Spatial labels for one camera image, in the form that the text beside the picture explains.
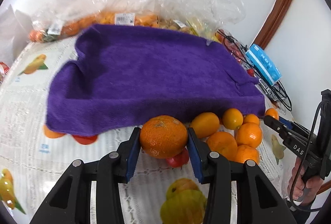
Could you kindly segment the person's right hand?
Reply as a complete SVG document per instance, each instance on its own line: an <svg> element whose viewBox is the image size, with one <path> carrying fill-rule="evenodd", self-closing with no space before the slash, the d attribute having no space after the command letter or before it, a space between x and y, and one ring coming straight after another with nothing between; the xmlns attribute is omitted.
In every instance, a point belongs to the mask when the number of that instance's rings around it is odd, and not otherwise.
<svg viewBox="0 0 331 224"><path fill-rule="evenodd" d="M295 179L297 170L299 168L300 162L301 162L301 159L297 157L295 165L292 169L291 179L289 180L289 183L288 183L288 187L287 187L288 193L291 191L291 187L292 187L293 181ZM309 192L306 194L305 198L303 199L303 201L301 203L302 206L310 205L315 200L315 198L317 196L317 192L324 182L323 179L321 179L319 176L314 176L314 177L310 178L306 183L304 183L301 178L304 173L305 173L305 169L304 169L304 167L302 167L300 170L299 176L297 178L297 181L295 183L295 187L294 187L293 195L292 195L293 200L297 200L299 197L301 197L303 195L303 191L305 189L309 190Z"/></svg>

